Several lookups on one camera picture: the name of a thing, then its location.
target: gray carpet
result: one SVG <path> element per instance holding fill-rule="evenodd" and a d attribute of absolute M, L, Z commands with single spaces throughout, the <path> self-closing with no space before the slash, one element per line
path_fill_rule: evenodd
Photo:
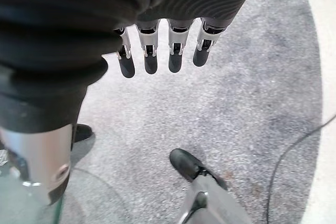
<path fill-rule="evenodd" d="M 75 145 L 62 223 L 175 223 L 188 187 L 169 164 L 176 147 L 222 175 L 254 223 L 265 223 L 277 159 L 321 121 L 319 49 L 308 1 L 247 0 L 201 68 L 192 64 L 199 26 L 197 20 L 177 74 L 168 70 L 166 21 L 155 75 L 144 71 L 134 27 L 135 77 L 124 78 L 116 55 L 106 56 L 109 71 L 89 88 L 79 120 L 96 138 Z M 318 145 L 316 134 L 280 165 L 271 224 L 299 223 Z"/>

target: black leather shoe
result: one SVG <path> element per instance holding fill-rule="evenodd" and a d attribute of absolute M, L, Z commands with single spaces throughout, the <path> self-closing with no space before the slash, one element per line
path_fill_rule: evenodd
<path fill-rule="evenodd" d="M 92 135 L 93 135 L 93 132 L 90 126 L 78 123 L 77 128 L 76 128 L 76 136 L 74 139 L 74 143 L 88 139 Z"/>
<path fill-rule="evenodd" d="M 222 189 L 227 190 L 225 181 L 189 152 L 179 148 L 174 149 L 170 152 L 169 159 L 175 170 L 189 182 L 200 174 L 210 174 Z"/>

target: robotic hand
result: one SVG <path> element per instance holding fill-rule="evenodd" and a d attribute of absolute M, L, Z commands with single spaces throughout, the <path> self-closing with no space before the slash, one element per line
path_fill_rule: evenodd
<path fill-rule="evenodd" d="M 157 70 L 158 26 L 169 21 L 169 69 L 181 68 L 195 18 L 193 62 L 211 48 L 245 0 L 0 0 L 0 139 L 14 174 L 45 204 L 64 193 L 70 146 L 87 86 L 117 52 L 122 74 L 135 69 L 125 27 L 136 24 L 146 72 Z"/>

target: black cable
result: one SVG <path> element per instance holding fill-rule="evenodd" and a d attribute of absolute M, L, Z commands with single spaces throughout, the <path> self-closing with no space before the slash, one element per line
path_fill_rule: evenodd
<path fill-rule="evenodd" d="M 272 188 L 273 188 L 273 184 L 274 184 L 274 179 L 275 179 L 275 174 L 278 170 L 278 167 L 281 163 L 281 161 L 284 159 L 284 157 L 287 155 L 288 152 L 290 152 L 295 146 L 297 146 L 298 144 L 300 144 L 303 140 L 307 139 L 308 137 L 310 137 L 311 135 L 313 135 L 314 133 L 318 132 L 319 130 L 321 130 L 322 128 L 324 128 L 325 126 L 327 126 L 329 123 L 331 123 L 334 119 L 336 118 L 336 114 L 329 119 L 325 124 L 322 124 L 320 126 L 318 126 L 317 128 L 315 128 L 314 130 L 308 132 L 306 135 L 304 135 L 303 137 L 297 139 L 294 143 L 292 143 L 283 153 L 282 155 L 279 157 L 278 161 L 275 164 L 275 168 L 273 170 L 272 176 L 271 176 L 271 180 L 269 182 L 269 186 L 268 186 L 268 197 L 267 197 L 267 206 L 266 206 L 266 223 L 269 224 L 269 205 L 270 205 L 270 200 L 271 200 L 271 193 L 272 193 Z"/>

